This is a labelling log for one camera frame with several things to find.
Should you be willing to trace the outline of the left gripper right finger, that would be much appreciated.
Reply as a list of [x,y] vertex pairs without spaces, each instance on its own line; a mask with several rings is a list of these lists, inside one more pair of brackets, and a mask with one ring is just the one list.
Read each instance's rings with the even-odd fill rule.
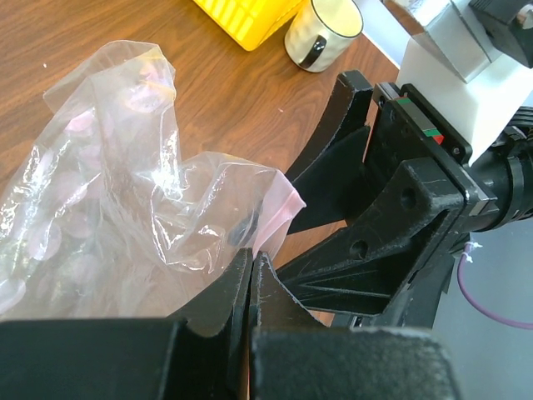
[[447,351],[411,327],[326,327],[260,252],[250,296],[253,399],[460,399]]

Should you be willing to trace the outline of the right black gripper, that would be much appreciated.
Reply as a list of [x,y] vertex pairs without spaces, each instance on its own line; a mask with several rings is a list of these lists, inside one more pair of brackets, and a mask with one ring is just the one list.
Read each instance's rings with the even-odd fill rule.
[[[285,173],[305,202],[290,233],[348,217],[370,128],[373,86],[358,70],[337,75],[306,146]],[[361,171],[366,193],[334,232],[278,268],[310,309],[336,327],[433,325],[454,256],[500,213],[500,159],[473,166],[456,130],[412,86],[381,102]]]

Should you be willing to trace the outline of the clear pink zip bag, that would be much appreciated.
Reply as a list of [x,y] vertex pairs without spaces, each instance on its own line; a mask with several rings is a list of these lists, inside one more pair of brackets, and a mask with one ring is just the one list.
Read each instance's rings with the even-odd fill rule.
[[242,248],[277,254],[305,203],[276,168],[182,159],[175,68],[114,41],[51,87],[53,116],[1,197],[1,317],[173,313]]

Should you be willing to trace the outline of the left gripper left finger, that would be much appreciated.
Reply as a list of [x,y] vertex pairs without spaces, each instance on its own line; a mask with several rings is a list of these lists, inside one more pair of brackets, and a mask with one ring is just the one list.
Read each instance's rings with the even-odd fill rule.
[[253,254],[167,317],[8,321],[4,399],[242,399]]

